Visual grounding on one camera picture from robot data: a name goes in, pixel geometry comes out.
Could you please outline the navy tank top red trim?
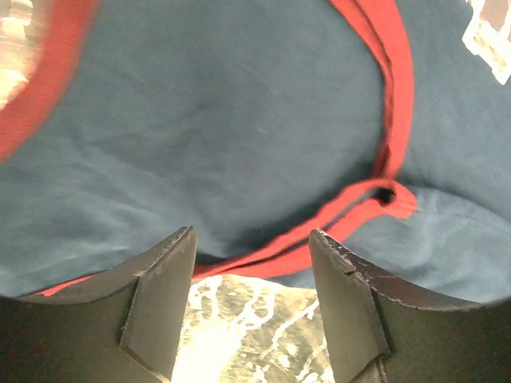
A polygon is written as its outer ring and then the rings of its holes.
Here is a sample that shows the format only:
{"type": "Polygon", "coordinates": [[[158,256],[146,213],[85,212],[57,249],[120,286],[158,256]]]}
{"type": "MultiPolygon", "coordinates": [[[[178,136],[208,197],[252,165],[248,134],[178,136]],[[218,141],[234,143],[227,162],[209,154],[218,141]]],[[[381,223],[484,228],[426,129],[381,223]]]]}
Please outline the navy tank top red trim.
{"type": "Polygon", "coordinates": [[[2,294],[182,226],[196,278],[312,286],[322,229],[427,289],[509,297],[509,2],[2,2],[2,294]]]}

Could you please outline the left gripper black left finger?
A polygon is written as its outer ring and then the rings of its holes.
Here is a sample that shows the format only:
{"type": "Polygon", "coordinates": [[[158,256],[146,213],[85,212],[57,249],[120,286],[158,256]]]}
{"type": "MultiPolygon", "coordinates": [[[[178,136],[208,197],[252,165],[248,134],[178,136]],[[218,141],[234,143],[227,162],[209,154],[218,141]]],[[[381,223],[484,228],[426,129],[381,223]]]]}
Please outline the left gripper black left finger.
{"type": "Polygon", "coordinates": [[[112,269],[2,298],[2,381],[170,381],[196,245],[183,227],[112,269]]]}

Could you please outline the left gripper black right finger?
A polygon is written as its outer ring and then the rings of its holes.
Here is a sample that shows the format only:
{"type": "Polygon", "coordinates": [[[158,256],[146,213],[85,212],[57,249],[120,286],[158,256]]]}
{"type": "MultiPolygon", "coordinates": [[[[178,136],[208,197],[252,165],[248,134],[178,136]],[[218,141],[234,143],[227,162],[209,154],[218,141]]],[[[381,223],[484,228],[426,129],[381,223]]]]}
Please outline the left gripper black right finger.
{"type": "Polygon", "coordinates": [[[427,290],[321,231],[309,238],[337,382],[507,382],[510,301],[427,290]]]}

